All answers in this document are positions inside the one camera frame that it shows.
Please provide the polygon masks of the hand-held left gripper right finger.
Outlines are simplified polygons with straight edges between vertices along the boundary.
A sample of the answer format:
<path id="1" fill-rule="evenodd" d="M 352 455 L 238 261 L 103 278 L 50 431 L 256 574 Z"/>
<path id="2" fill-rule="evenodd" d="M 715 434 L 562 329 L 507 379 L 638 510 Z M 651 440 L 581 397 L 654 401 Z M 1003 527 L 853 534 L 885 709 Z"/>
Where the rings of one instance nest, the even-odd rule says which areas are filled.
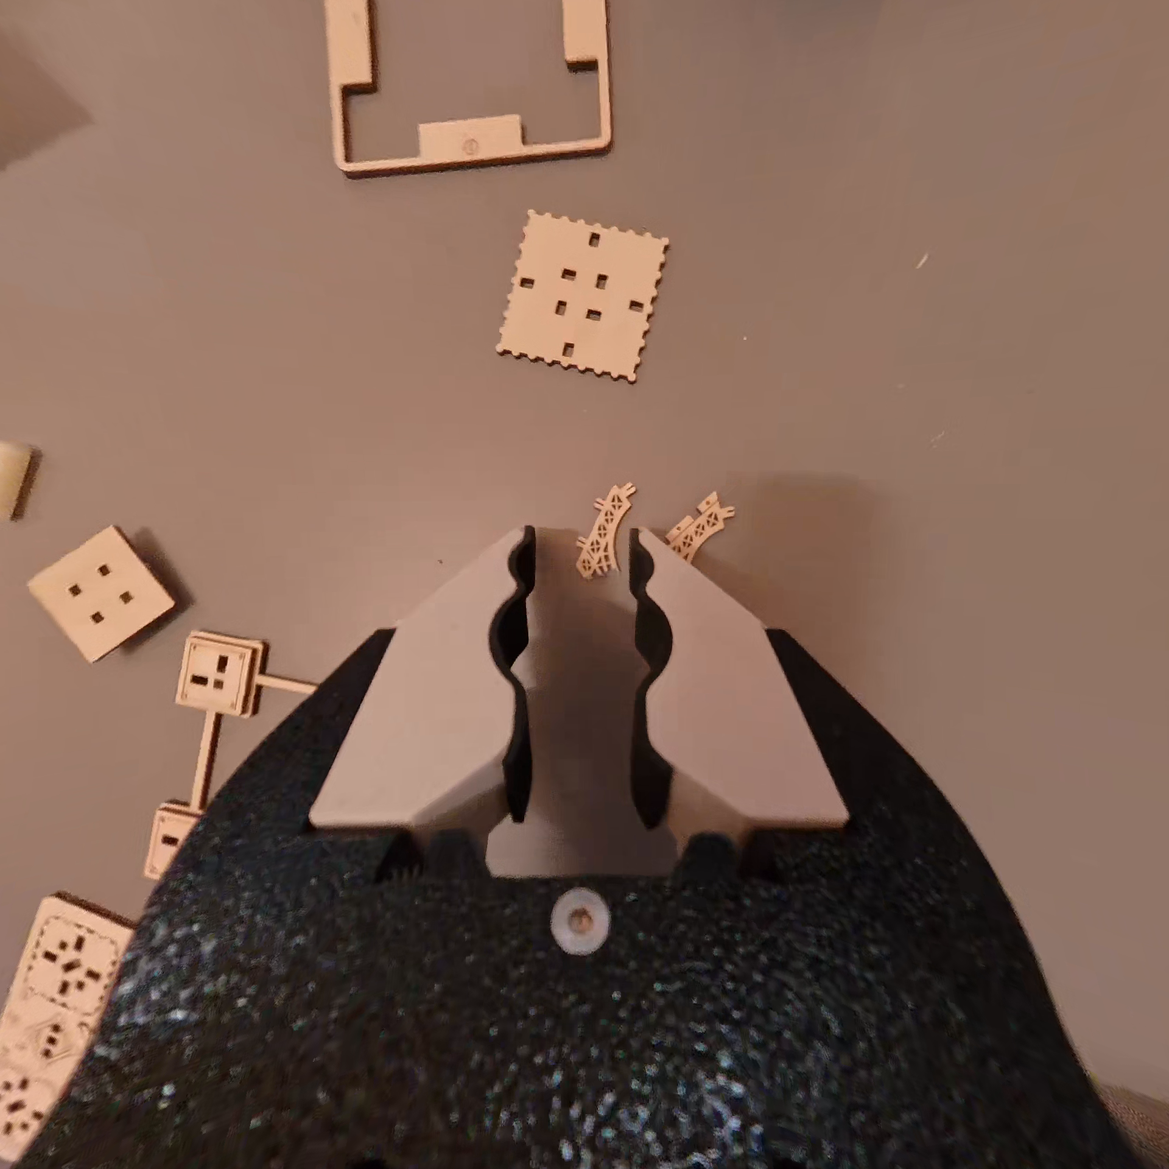
<path id="1" fill-rule="evenodd" d="M 767 626 L 649 528 L 627 554 L 630 796 L 645 827 L 835 829 L 848 811 Z"/>

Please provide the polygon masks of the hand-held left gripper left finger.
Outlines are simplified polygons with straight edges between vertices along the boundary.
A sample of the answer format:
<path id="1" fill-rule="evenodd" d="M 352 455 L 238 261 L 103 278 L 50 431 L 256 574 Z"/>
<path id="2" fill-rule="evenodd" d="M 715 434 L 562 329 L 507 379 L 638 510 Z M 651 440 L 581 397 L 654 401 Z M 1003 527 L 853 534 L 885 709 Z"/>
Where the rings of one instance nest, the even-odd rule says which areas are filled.
<path id="1" fill-rule="evenodd" d="M 391 632 L 310 809 L 317 829 L 494 829 L 533 788 L 534 527 L 505 532 Z"/>

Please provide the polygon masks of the long curved wooden lattice piece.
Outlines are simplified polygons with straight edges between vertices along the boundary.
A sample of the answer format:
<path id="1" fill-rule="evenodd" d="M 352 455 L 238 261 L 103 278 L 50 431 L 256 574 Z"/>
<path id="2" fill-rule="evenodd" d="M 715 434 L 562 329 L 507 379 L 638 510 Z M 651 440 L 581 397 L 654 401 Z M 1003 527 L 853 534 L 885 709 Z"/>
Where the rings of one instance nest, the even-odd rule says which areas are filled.
<path id="1" fill-rule="evenodd" d="M 693 562 L 699 547 L 715 532 L 721 532 L 726 519 L 735 515 L 734 504 L 721 503 L 719 493 L 710 492 L 697 504 L 697 514 L 682 515 L 667 532 L 665 543 L 686 562 Z"/>

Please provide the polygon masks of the small curved wooden lattice piece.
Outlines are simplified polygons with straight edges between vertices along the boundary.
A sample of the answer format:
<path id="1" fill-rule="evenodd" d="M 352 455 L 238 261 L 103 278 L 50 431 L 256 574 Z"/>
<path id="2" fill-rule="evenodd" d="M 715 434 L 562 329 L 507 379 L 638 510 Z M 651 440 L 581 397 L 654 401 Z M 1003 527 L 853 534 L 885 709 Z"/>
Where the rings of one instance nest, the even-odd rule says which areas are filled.
<path id="1" fill-rule="evenodd" d="M 588 534 L 577 538 L 579 556 L 577 573 L 582 578 L 605 576 L 619 571 L 617 562 L 617 528 L 630 508 L 636 484 L 614 484 L 605 497 L 595 497 L 595 519 Z"/>

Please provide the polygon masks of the wooden sprue with small squares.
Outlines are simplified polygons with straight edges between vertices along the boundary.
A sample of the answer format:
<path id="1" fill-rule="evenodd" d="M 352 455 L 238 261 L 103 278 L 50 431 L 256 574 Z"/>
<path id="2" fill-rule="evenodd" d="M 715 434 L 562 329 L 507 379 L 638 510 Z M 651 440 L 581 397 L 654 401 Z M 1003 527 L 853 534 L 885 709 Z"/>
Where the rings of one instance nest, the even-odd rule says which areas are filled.
<path id="1" fill-rule="evenodd" d="M 203 715 L 197 764 L 188 799 L 158 805 L 149 831 L 144 877 L 158 881 L 210 801 L 212 770 L 223 716 L 249 718 L 258 711 L 262 689 L 310 694 L 317 683 L 274 676 L 267 670 L 265 639 L 193 630 L 186 635 L 173 700 Z"/>

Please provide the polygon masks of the small four-hole wooden square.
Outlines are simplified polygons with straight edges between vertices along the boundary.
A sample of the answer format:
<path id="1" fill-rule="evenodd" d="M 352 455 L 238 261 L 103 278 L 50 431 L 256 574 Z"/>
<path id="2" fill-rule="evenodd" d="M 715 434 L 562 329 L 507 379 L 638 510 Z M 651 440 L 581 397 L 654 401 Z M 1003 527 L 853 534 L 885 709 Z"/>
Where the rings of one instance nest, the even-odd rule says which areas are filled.
<path id="1" fill-rule="evenodd" d="M 88 663 L 175 606 L 116 525 L 38 571 L 27 589 Z"/>

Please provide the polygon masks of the square wooden plate with holes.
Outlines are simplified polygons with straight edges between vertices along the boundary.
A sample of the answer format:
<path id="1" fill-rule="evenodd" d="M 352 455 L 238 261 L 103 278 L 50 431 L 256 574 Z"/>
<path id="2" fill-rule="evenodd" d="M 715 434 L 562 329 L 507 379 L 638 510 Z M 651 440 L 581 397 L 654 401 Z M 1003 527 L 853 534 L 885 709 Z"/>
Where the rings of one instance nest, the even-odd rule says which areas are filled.
<path id="1" fill-rule="evenodd" d="M 496 350 L 636 381 L 667 237 L 529 209 Z"/>

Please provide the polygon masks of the engraved wooden puzzle sheet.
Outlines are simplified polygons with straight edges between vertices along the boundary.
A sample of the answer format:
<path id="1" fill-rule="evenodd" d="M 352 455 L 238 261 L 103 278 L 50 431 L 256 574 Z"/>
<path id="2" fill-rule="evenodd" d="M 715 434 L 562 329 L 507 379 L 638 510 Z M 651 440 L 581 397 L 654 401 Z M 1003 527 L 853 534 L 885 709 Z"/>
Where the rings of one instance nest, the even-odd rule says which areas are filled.
<path id="1" fill-rule="evenodd" d="M 55 892 L 38 903 L 2 1010 L 2 1159 L 18 1161 L 94 1039 L 134 919 Z"/>

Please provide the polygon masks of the small white wax cylinder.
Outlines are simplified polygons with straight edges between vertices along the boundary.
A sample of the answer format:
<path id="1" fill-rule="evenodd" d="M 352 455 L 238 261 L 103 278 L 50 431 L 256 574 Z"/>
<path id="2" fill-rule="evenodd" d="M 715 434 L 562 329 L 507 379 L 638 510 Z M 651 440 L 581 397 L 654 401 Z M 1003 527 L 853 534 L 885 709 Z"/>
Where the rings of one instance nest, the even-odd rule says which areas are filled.
<path id="1" fill-rule="evenodd" d="M 13 519 L 27 493 L 37 449 L 24 442 L 2 440 L 2 519 Z"/>

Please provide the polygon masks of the wooden puzzle sheet frame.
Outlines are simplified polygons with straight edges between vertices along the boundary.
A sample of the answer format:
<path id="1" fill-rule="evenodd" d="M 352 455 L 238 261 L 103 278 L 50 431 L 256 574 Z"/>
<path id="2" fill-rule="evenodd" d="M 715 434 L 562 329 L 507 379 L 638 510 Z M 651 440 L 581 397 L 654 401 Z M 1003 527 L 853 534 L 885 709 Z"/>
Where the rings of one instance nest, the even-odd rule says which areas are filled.
<path id="1" fill-rule="evenodd" d="M 593 67 L 599 130 L 590 138 L 527 141 L 518 114 L 446 119 L 416 126 L 418 149 L 404 158 L 352 158 L 346 95 L 374 90 L 370 1 L 324 1 L 328 49 L 330 143 L 333 163 L 346 176 L 415 173 L 487 163 L 542 161 L 599 154 L 612 145 L 612 82 L 606 1 L 562 1 L 562 55 L 568 67 Z"/>

